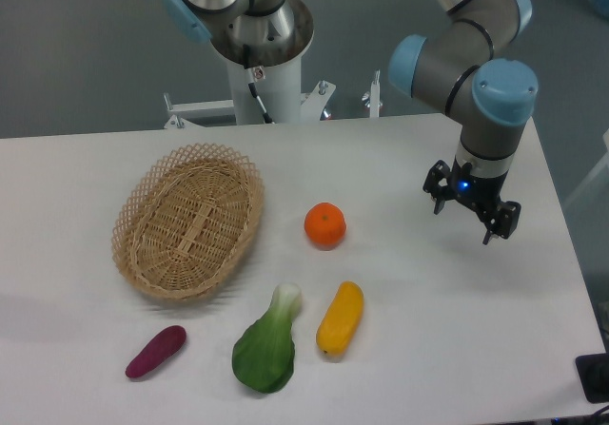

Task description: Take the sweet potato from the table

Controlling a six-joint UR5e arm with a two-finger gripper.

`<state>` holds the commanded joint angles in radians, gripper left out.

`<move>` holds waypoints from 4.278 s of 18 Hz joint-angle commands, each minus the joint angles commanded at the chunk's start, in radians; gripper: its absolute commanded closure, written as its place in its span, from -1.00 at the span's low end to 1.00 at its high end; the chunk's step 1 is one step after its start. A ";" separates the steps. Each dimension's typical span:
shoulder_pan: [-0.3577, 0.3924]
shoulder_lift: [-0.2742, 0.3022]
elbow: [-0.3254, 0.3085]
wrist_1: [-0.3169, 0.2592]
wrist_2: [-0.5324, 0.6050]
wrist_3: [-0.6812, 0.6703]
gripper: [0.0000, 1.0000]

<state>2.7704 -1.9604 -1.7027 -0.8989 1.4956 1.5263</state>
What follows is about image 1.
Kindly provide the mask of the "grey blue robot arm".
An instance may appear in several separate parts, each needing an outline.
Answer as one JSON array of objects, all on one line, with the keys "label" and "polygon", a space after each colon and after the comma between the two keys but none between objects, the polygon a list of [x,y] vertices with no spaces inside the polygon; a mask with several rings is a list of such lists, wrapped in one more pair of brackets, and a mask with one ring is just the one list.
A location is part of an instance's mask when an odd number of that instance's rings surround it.
[{"label": "grey blue robot arm", "polygon": [[[226,63],[241,125],[314,123],[319,92],[301,92],[301,62],[314,36],[301,0],[162,0],[177,29],[211,44]],[[434,164],[423,184],[437,209],[455,201],[474,212],[487,238],[516,230],[521,207],[501,190],[539,90],[527,65],[498,57],[528,25],[530,0],[438,0],[450,19],[439,37],[405,37],[387,69],[390,84],[457,122],[451,164]]]}]

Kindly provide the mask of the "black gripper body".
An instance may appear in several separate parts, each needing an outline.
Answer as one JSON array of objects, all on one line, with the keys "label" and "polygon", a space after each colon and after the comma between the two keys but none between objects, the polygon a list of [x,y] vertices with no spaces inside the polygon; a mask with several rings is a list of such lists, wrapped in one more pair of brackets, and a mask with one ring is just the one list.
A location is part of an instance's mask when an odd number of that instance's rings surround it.
[{"label": "black gripper body", "polygon": [[453,162],[452,169],[442,187],[445,201],[455,200],[475,212],[481,221],[496,217],[501,202],[501,190],[507,174],[493,178],[481,178],[470,173],[470,165]]}]

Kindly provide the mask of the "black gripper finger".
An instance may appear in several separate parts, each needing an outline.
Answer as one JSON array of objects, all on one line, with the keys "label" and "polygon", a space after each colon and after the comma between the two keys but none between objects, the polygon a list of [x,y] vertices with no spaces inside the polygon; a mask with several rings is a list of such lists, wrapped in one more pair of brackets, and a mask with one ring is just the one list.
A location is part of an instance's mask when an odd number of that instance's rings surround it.
[{"label": "black gripper finger", "polygon": [[512,201],[499,201],[492,211],[482,213],[482,223],[486,229],[482,244],[487,245],[494,238],[507,240],[518,227],[521,205]]},{"label": "black gripper finger", "polygon": [[450,167],[442,160],[437,161],[428,171],[422,190],[429,194],[434,202],[433,213],[439,215],[444,205],[450,200]]}]

